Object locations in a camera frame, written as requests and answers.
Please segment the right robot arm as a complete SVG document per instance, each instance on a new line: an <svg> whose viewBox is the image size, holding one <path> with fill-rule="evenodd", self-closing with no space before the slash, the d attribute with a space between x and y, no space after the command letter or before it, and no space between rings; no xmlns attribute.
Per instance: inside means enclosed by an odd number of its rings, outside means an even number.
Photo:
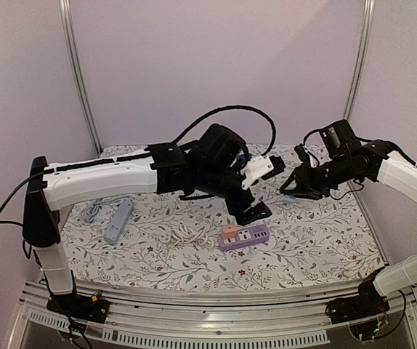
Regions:
<svg viewBox="0 0 417 349"><path fill-rule="evenodd" d="M363 138L384 139L397 143L412 159L417 160L417 120L398 123L396 119L353 118L350 124ZM368 224L375 239L391 264L417 253L417 204L397 191L367 182L358 193Z"/></svg>

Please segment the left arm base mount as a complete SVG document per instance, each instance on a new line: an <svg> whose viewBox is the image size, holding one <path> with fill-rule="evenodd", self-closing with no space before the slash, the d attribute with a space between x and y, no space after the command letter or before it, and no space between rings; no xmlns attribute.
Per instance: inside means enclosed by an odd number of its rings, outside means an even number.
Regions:
<svg viewBox="0 0 417 349"><path fill-rule="evenodd" d="M108 317L110 302L102 297L100 289L92 295L81 295L77 293L76 288L73 288L70 294L51 294L46 309L66 317L104 324Z"/></svg>

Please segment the purple power strip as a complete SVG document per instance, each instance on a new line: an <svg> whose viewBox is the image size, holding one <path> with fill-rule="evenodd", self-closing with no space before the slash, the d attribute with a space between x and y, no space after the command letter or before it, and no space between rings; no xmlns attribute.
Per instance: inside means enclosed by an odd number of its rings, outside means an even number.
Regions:
<svg viewBox="0 0 417 349"><path fill-rule="evenodd" d="M266 225L256 225L238 229L234 238L222 238L222 234L219 234L217 239L219 250L228 252L247 246L267 243L270 239L270 231Z"/></svg>

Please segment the light blue power strip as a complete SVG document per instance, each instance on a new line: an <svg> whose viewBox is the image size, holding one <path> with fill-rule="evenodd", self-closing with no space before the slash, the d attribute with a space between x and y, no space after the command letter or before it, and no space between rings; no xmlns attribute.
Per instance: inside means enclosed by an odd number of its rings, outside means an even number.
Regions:
<svg viewBox="0 0 417 349"><path fill-rule="evenodd" d="M130 198L126 198L120 203L104 232L104 240L108 244L116 244L118 242L133 210L134 203Z"/></svg>

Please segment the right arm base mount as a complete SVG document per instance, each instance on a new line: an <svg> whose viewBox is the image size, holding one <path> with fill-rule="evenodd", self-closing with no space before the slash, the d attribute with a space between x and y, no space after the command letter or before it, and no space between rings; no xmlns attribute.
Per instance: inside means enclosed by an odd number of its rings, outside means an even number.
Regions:
<svg viewBox="0 0 417 349"><path fill-rule="evenodd" d="M325 314L332 324L375 316L389 310L385 296L381 296L372 281L364 281L357 288L357 295L338 297L327 303Z"/></svg>

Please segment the light blue plug adapter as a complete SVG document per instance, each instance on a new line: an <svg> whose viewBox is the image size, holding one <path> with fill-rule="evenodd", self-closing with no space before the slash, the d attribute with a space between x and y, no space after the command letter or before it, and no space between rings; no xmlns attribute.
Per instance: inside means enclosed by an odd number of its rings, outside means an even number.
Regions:
<svg viewBox="0 0 417 349"><path fill-rule="evenodd" d="M285 200L285 202L288 202L288 203L296 202L296 198L293 197L293 196L285 196L284 200Z"/></svg>

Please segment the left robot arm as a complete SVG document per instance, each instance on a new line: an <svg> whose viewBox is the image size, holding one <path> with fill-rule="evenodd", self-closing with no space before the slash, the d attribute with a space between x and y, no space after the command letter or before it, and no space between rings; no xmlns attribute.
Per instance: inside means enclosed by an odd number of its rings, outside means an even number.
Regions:
<svg viewBox="0 0 417 349"><path fill-rule="evenodd" d="M274 170L267 155L250 156L231 129L212 124L199 140L149 145L134 153L71 164L31 164L23 210L23 238L33 247L55 302L69 316L84 309L61 242L57 213L66 206L120 194L195 191L224 199L239 225L271 211L256 204L250 187Z"/></svg>

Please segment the pink plug adapter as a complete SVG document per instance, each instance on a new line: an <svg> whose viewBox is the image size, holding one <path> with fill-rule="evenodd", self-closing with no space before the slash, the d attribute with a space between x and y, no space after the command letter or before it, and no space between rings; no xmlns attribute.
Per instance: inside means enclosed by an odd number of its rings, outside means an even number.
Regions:
<svg viewBox="0 0 417 349"><path fill-rule="evenodd" d="M221 233L222 239L223 240L235 239L237 231L238 231L237 225L223 225L222 233Z"/></svg>

